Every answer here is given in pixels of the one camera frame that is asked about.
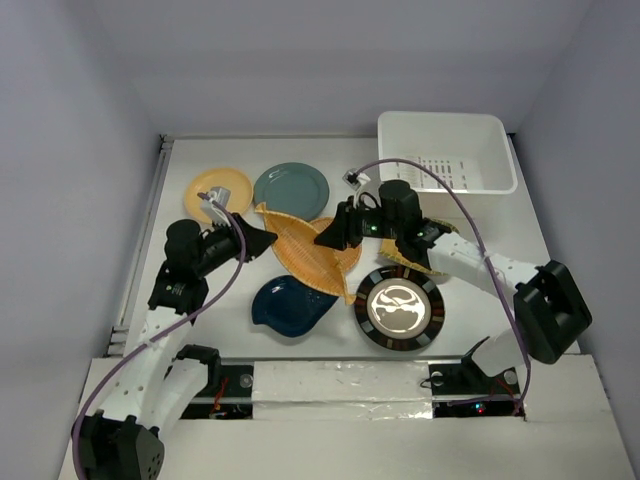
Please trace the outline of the round woven orange basket plate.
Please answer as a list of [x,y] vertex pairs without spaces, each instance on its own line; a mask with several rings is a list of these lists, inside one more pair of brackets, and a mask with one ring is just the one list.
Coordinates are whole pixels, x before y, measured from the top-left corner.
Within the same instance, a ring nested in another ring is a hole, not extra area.
[[[310,225],[313,226],[318,233],[321,233],[332,223],[332,221],[332,217],[320,217],[312,220],[310,222]],[[357,265],[358,261],[360,260],[362,247],[358,246],[356,248],[347,248],[343,251],[333,250],[333,253],[339,261],[339,267],[341,271],[344,274],[347,274]]]

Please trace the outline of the orange woven boat-shaped basket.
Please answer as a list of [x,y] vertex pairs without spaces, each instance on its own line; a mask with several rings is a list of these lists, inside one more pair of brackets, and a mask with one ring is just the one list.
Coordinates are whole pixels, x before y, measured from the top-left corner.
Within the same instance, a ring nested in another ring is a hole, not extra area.
[[269,232],[278,235],[272,245],[275,256],[297,280],[315,290],[343,297],[346,305],[355,301],[333,250],[314,244],[319,234],[310,223],[289,214],[270,211],[264,203],[255,207]]

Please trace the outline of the dark blue leaf-shaped plate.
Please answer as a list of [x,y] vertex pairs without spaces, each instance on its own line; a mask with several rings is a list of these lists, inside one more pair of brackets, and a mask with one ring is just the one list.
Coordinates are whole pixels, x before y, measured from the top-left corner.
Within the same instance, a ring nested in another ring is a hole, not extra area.
[[335,295],[315,290],[292,275],[266,282],[254,296],[251,319],[286,338],[310,332],[338,300]]

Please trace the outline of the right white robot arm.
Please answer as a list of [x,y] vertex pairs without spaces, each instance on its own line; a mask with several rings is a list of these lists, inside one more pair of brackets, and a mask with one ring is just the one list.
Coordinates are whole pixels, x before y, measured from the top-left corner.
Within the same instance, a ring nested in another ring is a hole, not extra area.
[[363,206],[355,196],[337,206],[332,223],[315,238],[319,246],[343,251],[365,238],[390,239],[407,260],[461,279],[495,295],[508,330],[476,343],[441,384],[453,395],[504,399],[504,372],[529,369],[532,361],[554,364],[592,324],[593,317],[568,267],[542,266],[490,254],[481,239],[461,235],[422,214],[417,193],[402,180],[382,183],[378,203]]

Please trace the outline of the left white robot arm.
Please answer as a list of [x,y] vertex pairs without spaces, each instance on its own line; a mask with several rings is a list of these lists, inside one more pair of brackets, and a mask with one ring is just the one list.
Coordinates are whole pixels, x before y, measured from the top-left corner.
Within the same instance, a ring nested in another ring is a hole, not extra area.
[[165,260],[136,347],[98,383],[74,423],[78,478],[159,476],[170,429],[197,394],[221,388],[219,352],[186,341],[197,317],[222,297],[208,295],[206,277],[230,260],[243,266],[276,239],[237,213],[208,230],[189,219],[167,228]]

